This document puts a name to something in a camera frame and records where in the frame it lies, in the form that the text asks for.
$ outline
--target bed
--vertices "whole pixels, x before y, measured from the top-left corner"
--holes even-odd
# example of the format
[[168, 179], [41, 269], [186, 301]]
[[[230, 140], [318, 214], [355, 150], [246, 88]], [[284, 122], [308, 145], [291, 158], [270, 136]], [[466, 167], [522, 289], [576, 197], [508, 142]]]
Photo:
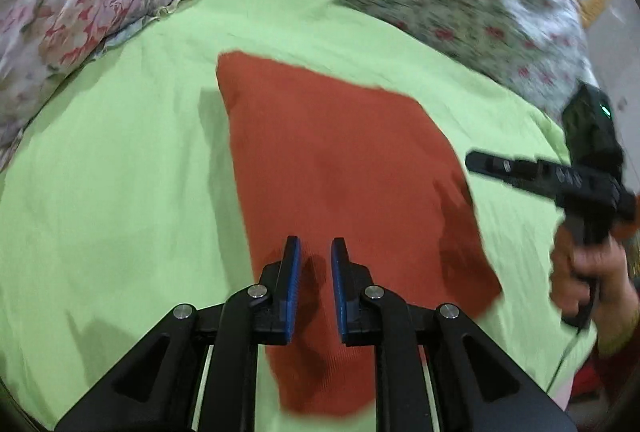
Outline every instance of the bed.
[[[47, 429], [175, 304], [253, 283], [216, 82], [238, 49], [414, 98], [461, 162], [472, 147], [567, 159], [540, 110], [335, 0], [184, 2], [69, 78], [0, 174], [0, 378]], [[560, 213], [467, 180], [503, 292], [478, 321], [546, 388], [574, 336], [548, 300]], [[581, 336], [551, 394], [593, 343]], [[374, 429], [372, 404], [348, 418], [281, 408], [262, 351], [257, 394], [257, 430]]]

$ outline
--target blue gripper pad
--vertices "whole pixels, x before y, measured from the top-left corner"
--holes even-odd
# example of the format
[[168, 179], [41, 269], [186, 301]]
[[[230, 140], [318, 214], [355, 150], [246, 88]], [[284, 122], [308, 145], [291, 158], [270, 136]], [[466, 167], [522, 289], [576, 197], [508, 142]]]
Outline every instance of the blue gripper pad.
[[280, 321], [284, 321], [286, 342], [293, 337], [298, 308], [298, 290], [300, 288], [300, 269], [302, 267], [302, 247], [298, 237], [287, 237], [278, 273], [274, 298], [278, 303]]
[[348, 298], [353, 295], [349, 289], [353, 284], [351, 264], [343, 238], [334, 238], [331, 243], [331, 276], [334, 281], [335, 315], [338, 332], [345, 344], [348, 338]]

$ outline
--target black controller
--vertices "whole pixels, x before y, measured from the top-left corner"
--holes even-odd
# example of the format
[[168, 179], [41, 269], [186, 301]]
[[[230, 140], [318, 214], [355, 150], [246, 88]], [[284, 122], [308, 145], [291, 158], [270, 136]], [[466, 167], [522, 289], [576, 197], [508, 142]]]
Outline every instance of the black controller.
[[[603, 243], [616, 220], [632, 221], [636, 215], [635, 197], [622, 187], [624, 157], [607, 95], [581, 84], [562, 112], [562, 126], [570, 167], [544, 160], [510, 160], [478, 151], [466, 156], [466, 167], [470, 172], [553, 199], [564, 209], [575, 243]], [[578, 274], [576, 277], [589, 285], [590, 301], [580, 306], [575, 317], [562, 317], [562, 321], [584, 329], [599, 297], [599, 282]]]

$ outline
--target metal screw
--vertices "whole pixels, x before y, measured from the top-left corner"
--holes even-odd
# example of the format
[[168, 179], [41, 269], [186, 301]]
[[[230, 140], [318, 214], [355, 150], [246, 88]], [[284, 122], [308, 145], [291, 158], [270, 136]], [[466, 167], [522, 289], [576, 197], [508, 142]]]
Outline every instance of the metal screw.
[[458, 318], [460, 309], [453, 304], [444, 304], [444, 306], [440, 308], [440, 314], [445, 318], [452, 320], [454, 318]]
[[174, 317], [178, 320], [184, 320], [185, 318], [189, 318], [193, 313], [193, 307], [189, 304], [180, 304], [179, 306], [174, 307]]
[[383, 290], [383, 288], [380, 286], [368, 286], [367, 288], [365, 288], [364, 294], [373, 300], [377, 300], [379, 298], [382, 298], [382, 296], [385, 294], [385, 290]]
[[251, 298], [262, 298], [267, 294], [267, 291], [267, 288], [262, 284], [254, 284], [249, 286], [246, 292]]

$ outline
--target pink floral blanket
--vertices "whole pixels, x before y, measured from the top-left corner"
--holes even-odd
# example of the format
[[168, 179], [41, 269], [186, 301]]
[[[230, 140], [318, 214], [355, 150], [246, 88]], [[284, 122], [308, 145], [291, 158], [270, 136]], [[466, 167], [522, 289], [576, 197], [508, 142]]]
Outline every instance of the pink floral blanket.
[[0, 171], [27, 123], [98, 44], [175, 0], [0, 0]]

